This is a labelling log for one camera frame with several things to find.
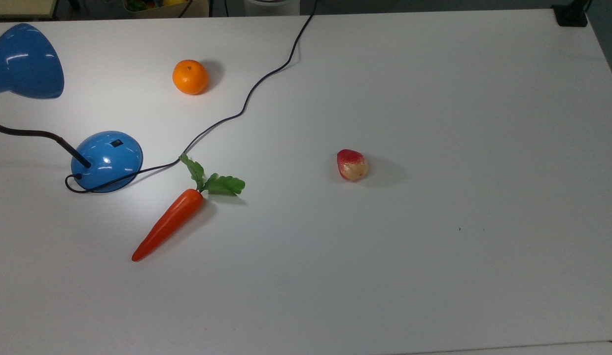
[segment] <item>lamp base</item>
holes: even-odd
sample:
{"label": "lamp base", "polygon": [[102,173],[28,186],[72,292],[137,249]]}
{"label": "lamp base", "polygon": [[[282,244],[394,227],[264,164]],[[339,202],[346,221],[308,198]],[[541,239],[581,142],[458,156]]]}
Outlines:
{"label": "lamp base", "polygon": [[[84,140],[76,150],[91,163],[90,168],[85,168],[76,158],[71,161],[72,173],[80,175],[76,182],[87,190],[138,172],[144,161],[139,143],[130,135],[118,131],[96,133]],[[135,175],[132,175],[94,192],[121,189],[134,178]]]}

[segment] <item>plastic fruit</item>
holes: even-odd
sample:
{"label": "plastic fruit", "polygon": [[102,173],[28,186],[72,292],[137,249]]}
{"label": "plastic fruit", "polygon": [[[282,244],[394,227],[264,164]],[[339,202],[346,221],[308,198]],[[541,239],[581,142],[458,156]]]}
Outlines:
{"label": "plastic fruit", "polygon": [[192,59],[180,61],[172,72],[177,89],[189,95],[198,95],[207,87],[209,74],[203,65]]}
{"label": "plastic fruit", "polygon": [[337,153],[337,166],[341,176],[350,181],[358,180],[367,174],[369,164],[358,151],[344,149]]}

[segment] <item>toy carrot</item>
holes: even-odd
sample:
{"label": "toy carrot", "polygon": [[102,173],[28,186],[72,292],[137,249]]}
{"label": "toy carrot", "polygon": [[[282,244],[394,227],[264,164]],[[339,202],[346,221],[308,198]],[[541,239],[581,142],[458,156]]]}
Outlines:
{"label": "toy carrot", "polygon": [[193,162],[185,154],[181,155],[180,159],[188,167],[197,188],[187,189],[173,202],[139,245],[131,258],[133,261],[145,258],[196,214],[204,200],[201,191],[207,190],[210,193],[226,193],[235,196],[245,188],[245,182],[233,176],[213,174],[205,180],[205,171],[200,164]]}

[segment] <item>cardboard box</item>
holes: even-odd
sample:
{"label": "cardboard box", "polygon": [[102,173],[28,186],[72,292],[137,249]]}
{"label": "cardboard box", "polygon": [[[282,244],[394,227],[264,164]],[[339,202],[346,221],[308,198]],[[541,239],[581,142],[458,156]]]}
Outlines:
{"label": "cardboard box", "polygon": [[[126,0],[122,0],[124,9],[130,14],[131,18],[177,18],[188,5],[187,2],[181,4],[153,7],[143,11],[128,11]],[[193,0],[185,14],[186,17],[209,17],[209,0]]]}

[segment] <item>black power cord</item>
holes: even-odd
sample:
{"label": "black power cord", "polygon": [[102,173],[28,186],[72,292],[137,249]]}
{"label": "black power cord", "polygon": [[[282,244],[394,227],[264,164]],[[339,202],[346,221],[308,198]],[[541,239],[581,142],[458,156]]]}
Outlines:
{"label": "black power cord", "polygon": [[187,9],[189,9],[189,5],[191,5],[191,2],[193,2],[194,0],[188,0],[188,4],[185,5],[185,9],[183,9],[183,11],[181,11],[181,13],[179,14],[178,18],[181,18],[184,16],[185,12],[187,11]]}
{"label": "black power cord", "polygon": [[[315,6],[313,6],[312,9],[312,13],[310,13],[310,16],[308,16],[308,20],[306,20],[306,23],[304,23],[303,27],[301,27],[301,30],[299,31],[299,34],[297,35],[297,38],[295,38],[294,43],[292,44],[292,49],[290,50],[290,56],[288,56],[288,60],[283,63],[283,65],[281,65],[281,67],[269,72],[268,74],[264,75],[263,77],[261,77],[261,79],[259,79],[257,81],[257,83],[255,83],[255,85],[251,88],[251,90],[249,91],[249,94],[247,94],[247,98],[245,99],[245,103],[242,106],[242,110],[240,110],[240,112],[238,112],[235,115],[232,115],[230,117],[227,118],[223,118],[220,121],[212,124],[211,126],[209,126],[207,129],[205,129],[204,131],[202,131],[201,133],[198,133],[198,135],[196,135],[196,137],[194,137],[193,140],[191,140],[191,142],[189,142],[189,144],[186,146],[186,148],[182,151],[182,154],[187,154],[189,152],[190,149],[193,148],[193,146],[198,143],[198,141],[200,139],[202,139],[202,137],[204,137],[204,135],[206,135],[207,133],[209,133],[211,130],[213,130],[214,128],[220,126],[221,124],[227,122],[227,121],[231,121],[234,118],[238,118],[241,115],[243,115],[245,113],[245,110],[247,110],[247,106],[249,105],[249,101],[251,100],[251,96],[253,95],[253,92],[256,90],[256,88],[258,86],[260,86],[260,84],[263,83],[263,81],[265,81],[266,79],[268,79],[268,77],[277,74],[278,72],[281,72],[281,70],[283,70],[288,64],[290,64],[290,61],[292,61],[292,56],[295,54],[295,49],[297,48],[297,43],[299,42],[299,39],[301,38],[301,35],[304,33],[304,30],[306,30],[306,27],[308,26],[308,23],[310,23],[310,21],[312,20],[313,16],[315,16],[315,11],[317,10],[317,2],[319,0],[315,0]],[[128,178],[132,178],[134,176],[137,176],[139,174],[143,174],[143,173],[148,173],[149,171],[155,171],[155,170],[159,170],[159,169],[167,169],[167,168],[171,168],[172,166],[175,166],[178,162],[180,162],[180,159],[176,159],[175,161],[169,163],[169,164],[164,164],[161,166],[155,166],[152,168],[148,168],[148,169],[142,169],[137,171],[136,173],[130,173],[128,175],[124,175],[122,177],[119,177],[118,179],[115,180],[111,180],[109,182],[106,182],[105,184],[101,184],[100,186],[96,186],[95,188],[91,188],[91,189],[85,189],[85,190],[76,190],[74,188],[72,188],[71,186],[69,186],[69,179],[70,178],[74,178],[76,180],[79,180],[82,176],[79,174],[76,175],[69,175],[65,178],[65,186],[67,187],[67,189],[75,192],[75,193],[91,193],[91,192],[96,192],[99,189],[103,189],[109,185],[115,184],[115,182],[119,182],[121,180],[124,179],[128,179]]]}
{"label": "black power cord", "polygon": [[91,163],[89,160],[85,159],[73,146],[69,145],[67,141],[65,141],[59,135],[55,135],[54,133],[47,131],[33,131],[33,130],[15,130],[13,128],[7,128],[0,124],[0,132],[6,135],[11,136],[25,136],[25,137],[43,137],[45,139],[55,140],[56,143],[60,144],[62,148],[64,148],[69,154],[71,154],[80,164],[82,164],[85,168],[91,168]]}

